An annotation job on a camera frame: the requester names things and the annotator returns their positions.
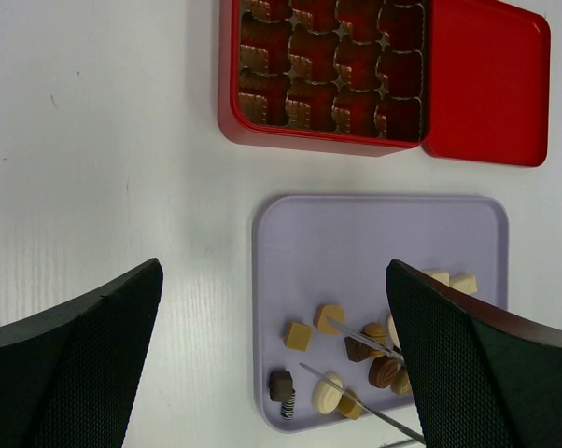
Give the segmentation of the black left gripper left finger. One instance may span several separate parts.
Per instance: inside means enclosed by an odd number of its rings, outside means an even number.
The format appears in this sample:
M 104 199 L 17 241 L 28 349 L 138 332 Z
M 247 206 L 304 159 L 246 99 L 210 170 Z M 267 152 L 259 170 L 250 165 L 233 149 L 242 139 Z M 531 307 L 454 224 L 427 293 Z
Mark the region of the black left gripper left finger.
M 0 447 L 120 447 L 162 296 L 150 259 L 0 327 Z

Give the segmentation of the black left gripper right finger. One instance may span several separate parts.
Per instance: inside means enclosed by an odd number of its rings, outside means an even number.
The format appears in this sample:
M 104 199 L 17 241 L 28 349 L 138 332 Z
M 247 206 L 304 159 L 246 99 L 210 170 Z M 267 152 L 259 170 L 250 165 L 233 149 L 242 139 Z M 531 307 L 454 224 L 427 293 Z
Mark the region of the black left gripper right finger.
M 562 447 L 562 330 L 398 259 L 386 295 L 428 447 Z

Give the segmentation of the tan rounded square chocolate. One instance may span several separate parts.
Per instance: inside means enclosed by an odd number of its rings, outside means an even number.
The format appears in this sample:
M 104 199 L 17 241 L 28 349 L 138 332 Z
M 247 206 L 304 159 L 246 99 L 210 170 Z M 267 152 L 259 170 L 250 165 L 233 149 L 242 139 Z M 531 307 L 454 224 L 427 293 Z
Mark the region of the tan rounded square chocolate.
M 336 336 L 340 331 L 331 324 L 331 320 L 343 323 L 345 317 L 344 309 L 335 304 L 321 304 L 316 310 L 314 325 L 316 329 L 329 336 Z

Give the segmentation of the tan square caramel chocolate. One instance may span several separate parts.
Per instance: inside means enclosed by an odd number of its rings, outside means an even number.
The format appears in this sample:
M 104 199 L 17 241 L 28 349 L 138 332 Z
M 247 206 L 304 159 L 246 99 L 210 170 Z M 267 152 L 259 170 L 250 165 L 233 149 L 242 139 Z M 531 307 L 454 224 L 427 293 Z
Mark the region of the tan square caramel chocolate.
M 291 350 L 305 352 L 312 337 L 312 328 L 301 322 L 290 321 L 284 335 L 284 346 Z

